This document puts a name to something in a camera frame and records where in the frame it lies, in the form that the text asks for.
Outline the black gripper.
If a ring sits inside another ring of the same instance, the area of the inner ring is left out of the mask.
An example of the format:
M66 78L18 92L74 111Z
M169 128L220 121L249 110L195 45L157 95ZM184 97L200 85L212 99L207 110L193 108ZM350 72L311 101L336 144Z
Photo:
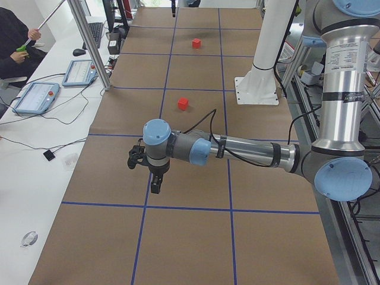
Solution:
M164 165L155 166L151 163L148 164L149 171L153 174L150 183L150 189L152 194L159 194L161 190L161 185L163 182L163 177L159 175L164 175L170 168L170 162L168 161Z

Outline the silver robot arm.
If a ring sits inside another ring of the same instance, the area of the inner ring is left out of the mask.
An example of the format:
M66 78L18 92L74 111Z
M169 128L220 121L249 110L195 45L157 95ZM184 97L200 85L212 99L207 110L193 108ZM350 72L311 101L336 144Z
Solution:
M149 168L152 193L160 192L170 159L203 166L211 156L280 167L334 201L352 201L368 191L372 172L358 137L369 41L379 31L379 2L308 1L304 25L302 40L316 40L326 48L318 138L309 146L280 145L196 127L175 131L166 121L153 119L144 125L144 145L128 159L129 168Z

